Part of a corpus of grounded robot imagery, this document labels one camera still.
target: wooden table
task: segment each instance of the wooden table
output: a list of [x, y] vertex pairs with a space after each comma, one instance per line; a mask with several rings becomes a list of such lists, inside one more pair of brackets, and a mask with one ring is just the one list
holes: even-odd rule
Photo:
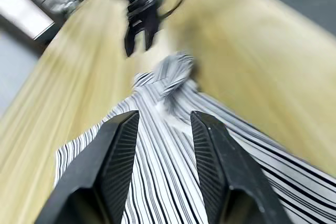
[[2, 223], [33, 222], [52, 190], [55, 150], [127, 97], [136, 72], [177, 49], [195, 56], [202, 91], [336, 175], [335, 38], [277, 0], [186, 0], [153, 49], [126, 59], [125, 8], [87, 0], [1, 119]]

